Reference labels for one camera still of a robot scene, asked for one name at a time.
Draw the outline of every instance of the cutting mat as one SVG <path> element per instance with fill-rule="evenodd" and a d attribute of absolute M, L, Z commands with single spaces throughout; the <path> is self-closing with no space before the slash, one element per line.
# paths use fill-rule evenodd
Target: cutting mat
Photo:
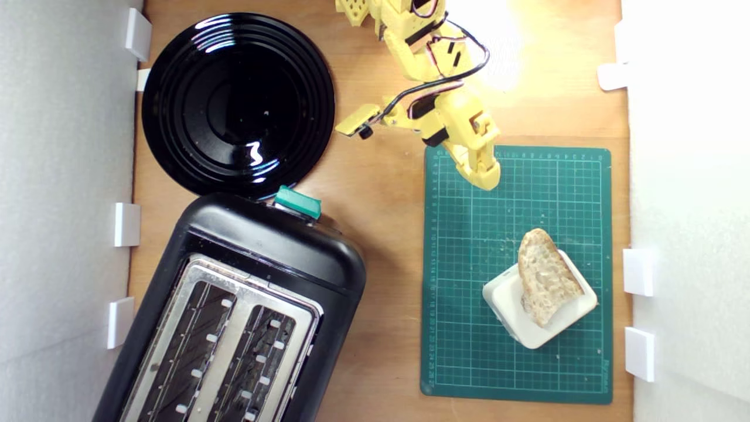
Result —
<path fill-rule="evenodd" d="M 442 148 L 425 153 L 421 390 L 432 396 L 612 401 L 611 157 L 606 149 L 498 146 L 498 188 L 482 191 Z M 599 298 L 536 350 L 513 340 L 482 286 L 544 228 Z"/>

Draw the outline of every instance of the black ceramic plate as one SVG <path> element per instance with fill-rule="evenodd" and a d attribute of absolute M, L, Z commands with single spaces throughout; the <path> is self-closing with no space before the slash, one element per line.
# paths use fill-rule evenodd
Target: black ceramic plate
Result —
<path fill-rule="evenodd" d="M 148 145 L 197 194 L 272 196 L 312 169 L 333 129 L 333 83 L 320 52 L 262 15 L 224 14 L 185 29 L 145 87 Z"/>

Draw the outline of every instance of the black toaster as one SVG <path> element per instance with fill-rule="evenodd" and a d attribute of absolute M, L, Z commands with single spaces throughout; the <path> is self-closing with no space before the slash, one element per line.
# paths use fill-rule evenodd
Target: black toaster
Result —
<path fill-rule="evenodd" d="M 95 421 L 314 420 L 365 266 L 316 201 L 282 189 L 185 210 Z"/>

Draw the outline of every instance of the white bracket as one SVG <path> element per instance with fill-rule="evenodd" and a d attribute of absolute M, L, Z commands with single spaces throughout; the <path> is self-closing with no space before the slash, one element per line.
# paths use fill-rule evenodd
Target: white bracket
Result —
<path fill-rule="evenodd" d="M 151 68 L 139 69 L 138 70 L 138 83 L 136 84 L 136 92 L 143 92 L 146 89 L 146 81 L 149 79 Z"/>
<path fill-rule="evenodd" d="M 605 91 L 625 88 L 630 83 L 628 63 L 633 53 L 632 35 L 626 20 L 614 26 L 616 63 L 604 63 L 596 69 L 599 86 Z"/>
<path fill-rule="evenodd" d="M 127 18 L 125 48 L 141 62 L 147 62 L 151 52 L 151 23 L 136 8 L 130 8 Z"/>
<path fill-rule="evenodd" d="M 113 349 L 125 342 L 133 325 L 135 299 L 126 297 L 109 303 L 109 323 L 107 325 L 106 348 Z"/>
<path fill-rule="evenodd" d="M 115 247 L 140 244 L 140 205 L 115 204 Z"/>
<path fill-rule="evenodd" d="M 648 249 L 623 249 L 622 259 L 625 291 L 641 296 L 653 296 L 653 252 Z"/>
<path fill-rule="evenodd" d="M 625 370 L 647 382 L 654 382 L 654 338 L 637 328 L 625 328 Z"/>

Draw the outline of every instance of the bread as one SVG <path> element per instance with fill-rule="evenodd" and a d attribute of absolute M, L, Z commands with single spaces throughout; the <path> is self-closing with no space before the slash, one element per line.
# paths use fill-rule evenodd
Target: bread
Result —
<path fill-rule="evenodd" d="M 535 228 L 523 236 L 520 244 L 521 304 L 531 319 L 544 327 L 561 306 L 583 296 L 584 290 L 546 231 Z"/>

